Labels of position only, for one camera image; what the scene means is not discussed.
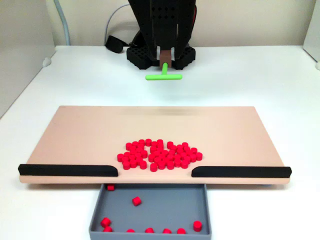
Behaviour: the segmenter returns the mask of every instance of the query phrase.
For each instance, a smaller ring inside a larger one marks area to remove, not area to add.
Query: black edge guard
[[[21,176],[118,177],[110,165],[20,164]]]
[[[193,178],[290,178],[289,166],[197,166]]]

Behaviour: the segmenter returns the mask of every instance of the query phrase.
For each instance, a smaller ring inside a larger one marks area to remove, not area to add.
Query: wooden board
[[[139,139],[188,142],[203,160],[187,169],[123,170],[117,154]],[[286,184],[289,178],[191,177],[198,166],[283,167],[254,107],[61,106],[27,164],[111,165],[118,177],[21,175],[22,183]]]

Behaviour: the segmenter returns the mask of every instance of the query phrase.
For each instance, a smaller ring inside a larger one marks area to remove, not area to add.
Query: white table
[[[89,240],[100,185],[27,185],[25,163],[60,105],[255,106],[289,185],[211,185],[213,240],[317,239],[320,216],[320,71],[300,46],[207,47],[181,81],[146,81],[100,46],[57,46],[0,120],[0,239]]]

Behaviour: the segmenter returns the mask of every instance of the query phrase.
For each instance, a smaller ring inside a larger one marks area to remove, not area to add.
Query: gray plastic bin
[[[142,204],[134,206],[139,196]],[[100,222],[109,218],[113,232],[103,232]],[[194,221],[202,222],[195,232]],[[153,228],[155,233],[145,233]],[[168,228],[172,234],[163,234]],[[186,234],[177,234],[184,228]],[[103,184],[89,228],[91,240],[210,240],[211,225],[205,184]]]

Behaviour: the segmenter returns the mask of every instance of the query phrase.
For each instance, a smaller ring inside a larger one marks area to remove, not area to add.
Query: green t-shaped tool
[[[168,63],[162,65],[162,74],[161,75],[147,75],[145,79],[148,81],[155,80],[181,80],[182,74],[167,74],[168,72]]]

